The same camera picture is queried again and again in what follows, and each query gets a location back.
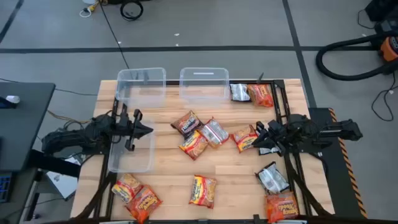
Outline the orange shop vacuum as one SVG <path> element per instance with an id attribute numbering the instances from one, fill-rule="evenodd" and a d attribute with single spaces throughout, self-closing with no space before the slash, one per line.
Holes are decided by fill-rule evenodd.
<path id="1" fill-rule="evenodd" d="M 381 44 L 380 53 L 387 62 L 398 59 L 398 36 L 387 37 Z"/>

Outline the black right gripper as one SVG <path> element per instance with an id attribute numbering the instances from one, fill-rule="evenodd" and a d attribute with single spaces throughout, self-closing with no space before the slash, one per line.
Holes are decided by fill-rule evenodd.
<path id="1" fill-rule="evenodd" d="M 268 122 L 268 128 L 265 125 L 257 121 L 256 122 L 257 139 L 253 142 L 254 147 L 279 147 L 280 152 L 277 153 L 279 156 L 283 156 L 286 153 L 286 147 L 284 143 L 287 142 L 287 130 L 283 125 L 278 123 L 276 120 Z"/>

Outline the black desk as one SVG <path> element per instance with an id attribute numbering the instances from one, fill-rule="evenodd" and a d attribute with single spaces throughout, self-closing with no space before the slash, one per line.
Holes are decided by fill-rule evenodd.
<path id="1" fill-rule="evenodd" d="M 25 167 L 55 89 L 53 83 L 0 82 L 0 96 L 18 96 L 15 108 L 0 109 L 0 170 Z"/>

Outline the clear plastic bin white label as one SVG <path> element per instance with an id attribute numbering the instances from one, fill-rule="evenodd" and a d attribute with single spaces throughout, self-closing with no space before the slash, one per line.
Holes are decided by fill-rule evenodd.
<path id="1" fill-rule="evenodd" d="M 216 106 L 229 101 L 229 71 L 211 67 L 181 69 L 179 97 L 189 105 L 198 106 Z"/>

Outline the orange Maruchan saucy noodle pack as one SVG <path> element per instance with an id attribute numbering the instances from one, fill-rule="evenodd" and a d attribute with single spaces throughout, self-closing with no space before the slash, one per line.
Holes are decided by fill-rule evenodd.
<path id="1" fill-rule="evenodd" d="M 199 129 L 199 133 L 208 141 L 213 149 L 219 148 L 229 139 L 229 133 L 214 118 L 208 120 Z"/>
<path id="2" fill-rule="evenodd" d="M 274 105 L 268 85 L 248 85 L 248 94 L 256 106 L 273 107 Z"/>
<path id="3" fill-rule="evenodd" d="M 125 206 L 138 224 L 144 224 L 150 214 L 162 204 L 149 185 L 144 185 L 137 195 Z"/>
<path id="4" fill-rule="evenodd" d="M 296 218 L 300 212 L 293 192 L 266 195 L 265 212 L 269 223 Z"/>

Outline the silver black noodle pack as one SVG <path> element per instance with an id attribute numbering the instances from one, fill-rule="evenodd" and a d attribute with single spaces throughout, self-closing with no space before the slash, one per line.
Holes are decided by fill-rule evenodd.
<path id="1" fill-rule="evenodd" d="M 255 176 L 270 194 L 279 194 L 290 187 L 284 176 L 277 169 L 275 161 L 255 173 Z"/>
<path id="2" fill-rule="evenodd" d="M 248 94 L 248 87 L 246 84 L 230 84 L 230 90 L 233 101 L 250 101 L 251 98 Z"/>
<path id="3" fill-rule="evenodd" d="M 266 155 L 266 154 L 279 153 L 280 149 L 277 146 L 276 147 L 272 147 L 272 148 L 260 147 L 258 149 L 258 152 L 259 152 L 260 156 L 263 156 L 263 155 Z"/>

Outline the dark brown noodle pack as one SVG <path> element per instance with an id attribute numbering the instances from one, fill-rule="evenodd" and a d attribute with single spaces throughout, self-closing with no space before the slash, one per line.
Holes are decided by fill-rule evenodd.
<path id="1" fill-rule="evenodd" d="M 170 125 L 182 136 L 187 137 L 194 130 L 201 128 L 203 123 L 200 121 L 198 116 L 192 110 L 190 110 L 187 114 L 172 122 Z"/>

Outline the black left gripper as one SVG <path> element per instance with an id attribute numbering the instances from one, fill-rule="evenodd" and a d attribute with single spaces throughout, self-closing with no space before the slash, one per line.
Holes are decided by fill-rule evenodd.
<path id="1" fill-rule="evenodd" d="M 121 137 L 127 137 L 125 148 L 128 151 L 134 151 L 134 140 L 150 134 L 153 129 L 142 124 L 142 113 L 139 109 L 135 109 L 133 113 L 134 120 L 131 121 L 127 112 L 126 104 L 123 104 L 121 114 L 119 115 L 119 122 L 116 124 L 116 132 Z"/>

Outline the keyboard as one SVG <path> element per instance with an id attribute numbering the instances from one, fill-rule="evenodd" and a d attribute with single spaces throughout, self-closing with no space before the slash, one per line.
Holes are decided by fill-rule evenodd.
<path id="1" fill-rule="evenodd" d="M 9 201 L 12 184 L 12 172 L 0 172 L 0 203 L 6 203 Z"/>

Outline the yellow red Maruchan noodle pack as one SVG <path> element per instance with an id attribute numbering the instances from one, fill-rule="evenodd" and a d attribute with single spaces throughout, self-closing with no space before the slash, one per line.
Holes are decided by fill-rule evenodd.
<path id="1" fill-rule="evenodd" d="M 124 203 L 129 203 L 143 185 L 132 174 L 124 174 L 112 187 L 111 191 L 117 195 Z"/>
<path id="2" fill-rule="evenodd" d="M 197 130 L 188 137 L 179 148 L 186 153 L 192 160 L 196 160 L 208 146 L 208 141 Z"/>
<path id="3" fill-rule="evenodd" d="M 216 179 L 195 175 L 189 204 L 213 209 L 215 203 Z"/>
<path id="4" fill-rule="evenodd" d="M 235 131 L 231 137 L 236 143 L 239 153 L 253 147 L 253 142 L 257 139 L 258 135 L 254 127 L 249 124 L 243 129 Z"/>

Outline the white paper sheet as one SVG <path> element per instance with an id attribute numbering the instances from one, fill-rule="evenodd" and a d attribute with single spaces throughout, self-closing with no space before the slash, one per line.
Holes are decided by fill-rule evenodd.
<path id="1" fill-rule="evenodd" d="M 52 171 L 48 171 L 46 176 L 64 199 L 68 199 L 75 193 L 78 185 L 77 177 L 59 174 Z"/>

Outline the black mat hazard stripe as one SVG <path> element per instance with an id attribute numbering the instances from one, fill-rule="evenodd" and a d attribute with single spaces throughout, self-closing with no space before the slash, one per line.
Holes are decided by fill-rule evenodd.
<path id="1" fill-rule="evenodd" d="M 322 158 L 328 168 L 326 179 L 335 215 L 367 218 L 344 140 L 338 137 L 326 140 L 331 142 L 331 146 L 322 150 Z"/>

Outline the black equipment case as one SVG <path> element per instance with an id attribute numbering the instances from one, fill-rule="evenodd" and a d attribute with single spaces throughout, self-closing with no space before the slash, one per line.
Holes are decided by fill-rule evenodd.
<path id="1" fill-rule="evenodd" d="M 365 12 L 372 26 L 361 23 L 361 13 Z M 357 23 L 366 29 L 374 29 L 376 33 L 398 30 L 398 0 L 371 0 L 358 12 Z"/>

